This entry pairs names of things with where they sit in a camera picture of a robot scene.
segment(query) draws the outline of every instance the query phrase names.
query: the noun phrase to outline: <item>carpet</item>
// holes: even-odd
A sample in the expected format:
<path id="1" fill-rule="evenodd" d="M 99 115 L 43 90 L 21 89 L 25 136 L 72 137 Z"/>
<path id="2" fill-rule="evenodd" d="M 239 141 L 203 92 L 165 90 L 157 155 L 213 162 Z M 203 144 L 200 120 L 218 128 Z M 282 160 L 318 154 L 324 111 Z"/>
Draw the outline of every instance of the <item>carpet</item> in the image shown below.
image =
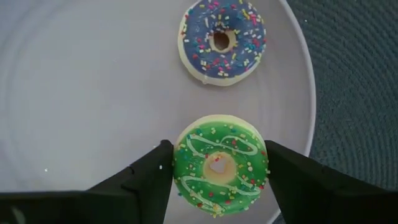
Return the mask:
<path id="1" fill-rule="evenodd" d="M 310 157 L 398 190 L 398 1 L 287 1 L 315 73 Z M 284 223 L 282 216 L 275 223 Z"/>

